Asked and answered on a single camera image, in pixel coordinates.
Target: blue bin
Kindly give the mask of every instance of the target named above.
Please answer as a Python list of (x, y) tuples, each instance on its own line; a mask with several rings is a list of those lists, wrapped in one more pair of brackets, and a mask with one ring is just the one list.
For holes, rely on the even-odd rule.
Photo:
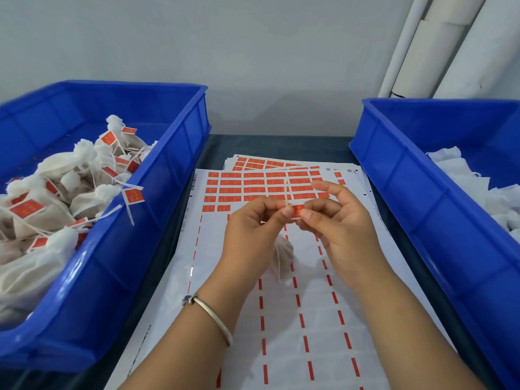
[[(34, 173), (81, 138), (95, 141), (116, 114), (147, 144), (159, 140), (129, 183), (145, 202), (100, 220), (29, 318), (0, 331), (0, 365), (80, 371), (109, 349), (211, 126), (206, 86), (68, 81), (0, 106), (0, 183)], [(108, 210), (124, 201), (117, 196)]]
[(520, 245), (425, 155), (456, 145), (490, 188), (520, 183), (520, 102), (363, 104), (351, 150), (499, 378), (520, 388)]

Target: left hand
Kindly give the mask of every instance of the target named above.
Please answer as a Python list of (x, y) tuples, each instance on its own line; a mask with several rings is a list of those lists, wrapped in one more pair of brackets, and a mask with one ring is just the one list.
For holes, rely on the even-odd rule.
[(232, 213), (215, 269), (219, 277), (224, 282), (236, 281), (240, 291), (249, 294), (269, 267), (276, 237), (283, 226), (294, 222), (293, 212), (282, 200), (259, 197)]

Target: silver bangle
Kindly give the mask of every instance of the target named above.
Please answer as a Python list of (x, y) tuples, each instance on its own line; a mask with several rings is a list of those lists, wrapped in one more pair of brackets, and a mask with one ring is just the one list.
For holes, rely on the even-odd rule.
[(187, 295), (183, 298), (183, 306), (186, 304), (193, 305), (193, 303), (199, 304), (202, 309), (204, 309), (211, 318), (217, 323), (218, 327), (222, 330), (224, 337), (226, 338), (226, 342), (228, 344), (228, 347), (231, 347), (233, 345), (233, 336), (231, 335), (230, 330), (226, 327), (226, 325), (220, 320), (220, 318), (216, 315), (216, 313), (213, 312), (213, 310), (208, 307), (203, 301), (201, 301), (197, 296), (194, 295)]

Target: left arm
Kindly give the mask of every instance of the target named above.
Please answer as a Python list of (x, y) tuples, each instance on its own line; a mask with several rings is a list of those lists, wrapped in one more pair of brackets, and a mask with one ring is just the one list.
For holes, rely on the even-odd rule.
[[(220, 261), (196, 295), (232, 334), (245, 299), (269, 266), (276, 236), (292, 213), (283, 201), (261, 197), (230, 217)], [(186, 304), (120, 390), (214, 388), (226, 348), (212, 317), (197, 303)]]

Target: dark table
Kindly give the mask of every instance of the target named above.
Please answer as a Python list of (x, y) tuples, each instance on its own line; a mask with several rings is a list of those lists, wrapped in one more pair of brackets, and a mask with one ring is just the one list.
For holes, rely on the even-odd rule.
[[(287, 160), (359, 164), (348, 148), (350, 137), (283, 137), (210, 135), (198, 160), (197, 168), (221, 170), (226, 157), (235, 153), (275, 157)], [(93, 367), (80, 373), (0, 370), (1, 390), (102, 390), (137, 325), (148, 301), (171, 260), (188, 201), (191, 179), (164, 232), (159, 247), (137, 291), (120, 335), (107, 354)], [(439, 316), (444, 328), (466, 364), (489, 389), (503, 389), (478, 346), (459, 319), (445, 294), (395, 220), (379, 192), (372, 186), (379, 212), (419, 285)]]

